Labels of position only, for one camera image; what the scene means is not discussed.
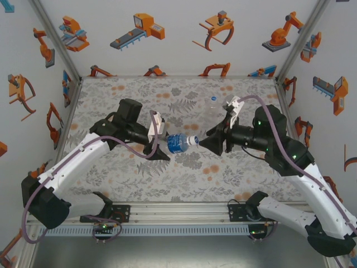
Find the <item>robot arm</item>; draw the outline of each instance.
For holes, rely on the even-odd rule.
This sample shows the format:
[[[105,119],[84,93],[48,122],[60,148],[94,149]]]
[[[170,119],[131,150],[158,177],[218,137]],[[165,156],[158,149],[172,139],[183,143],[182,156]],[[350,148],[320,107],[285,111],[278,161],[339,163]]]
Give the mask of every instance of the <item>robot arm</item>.
[[[239,125],[239,119],[231,126],[230,120],[235,116],[232,112],[234,106],[228,103],[224,108],[227,111],[224,120],[208,131],[208,137],[199,144],[218,155],[223,152],[224,141],[227,153],[234,145],[264,151],[269,166],[281,176],[286,176],[313,210],[313,213],[301,212],[277,202],[266,193],[256,192],[246,203],[253,218],[264,216],[291,227],[307,237],[310,245],[324,256],[348,254],[355,246],[353,237],[357,233],[357,219],[323,179],[306,146],[286,136],[286,117],[273,105],[267,106],[276,129],[275,135],[278,135],[288,158],[300,171],[281,153],[263,107],[256,110],[253,127]]]
[[[56,228],[65,219],[76,216],[109,218],[112,214],[112,201],[103,194],[94,192],[89,195],[66,196],[66,192],[85,170],[114,149],[119,141],[143,144],[143,152],[148,160],[170,160],[159,146],[152,152],[155,140],[151,138],[151,132],[157,132],[158,137],[165,135],[165,121],[159,113],[152,114],[158,127],[151,123],[150,129],[145,128],[137,123],[141,108],[142,105],[134,100],[122,99],[118,111],[95,123],[82,142],[59,163],[42,173],[38,180],[30,175],[26,177],[21,184],[24,207],[35,190],[48,181],[28,207],[28,211],[48,229]]]

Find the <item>floral tablecloth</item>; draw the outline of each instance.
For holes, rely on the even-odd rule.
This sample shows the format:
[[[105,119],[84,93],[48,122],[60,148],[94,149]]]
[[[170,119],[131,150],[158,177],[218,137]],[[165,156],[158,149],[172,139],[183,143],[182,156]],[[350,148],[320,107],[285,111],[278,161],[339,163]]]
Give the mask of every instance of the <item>floral tablecloth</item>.
[[[168,122],[170,134],[183,132],[203,138],[211,127],[205,124],[202,113],[209,98],[217,96],[223,102],[234,95],[248,94],[257,94],[267,104],[280,107],[274,82],[268,79],[84,79],[64,156],[96,121],[116,111],[122,98],[143,104],[138,122],[145,126],[149,126],[149,110],[153,109]],[[256,101],[247,101],[239,114],[240,123],[251,126],[258,107]],[[142,145],[131,147],[138,152],[143,150]],[[263,156],[258,151],[250,152]],[[257,190],[280,201],[303,200],[285,178],[238,146],[222,156],[194,146],[171,161],[147,161],[117,146],[79,177],[69,192],[79,195],[100,191],[116,202],[224,202],[231,198],[246,200]]]

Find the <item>metal corner post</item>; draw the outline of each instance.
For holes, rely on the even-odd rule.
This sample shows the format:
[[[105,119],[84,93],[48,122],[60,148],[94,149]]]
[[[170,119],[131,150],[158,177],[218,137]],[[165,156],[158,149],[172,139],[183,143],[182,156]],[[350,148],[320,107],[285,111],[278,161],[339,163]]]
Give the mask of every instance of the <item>metal corner post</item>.
[[[49,16],[47,15],[44,7],[42,6],[40,0],[28,0],[28,1],[31,5],[32,9],[34,10],[37,18],[42,23],[48,37],[54,43],[54,46],[55,46],[57,52],[61,56],[66,67],[68,68],[70,74],[72,75],[73,80],[76,81],[76,84],[79,84],[81,77],[77,71],[77,68],[74,65],[74,63],[72,62],[70,56],[68,55],[67,49],[63,45],[60,36],[57,34],[56,29],[54,28]]]
[[[321,18],[322,14],[324,13],[326,7],[329,5],[330,2],[331,0],[319,0],[318,3],[315,5],[315,8],[311,12],[309,18],[307,19],[307,22],[303,27],[303,30],[299,35],[299,38],[295,42],[291,53],[288,55],[288,58],[282,66],[282,69],[278,76],[278,84],[282,84],[284,82],[284,79],[287,76],[290,68],[292,67],[299,53],[305,46],[306,41],[310,38],[313,29],[315,28],[317,22]]]

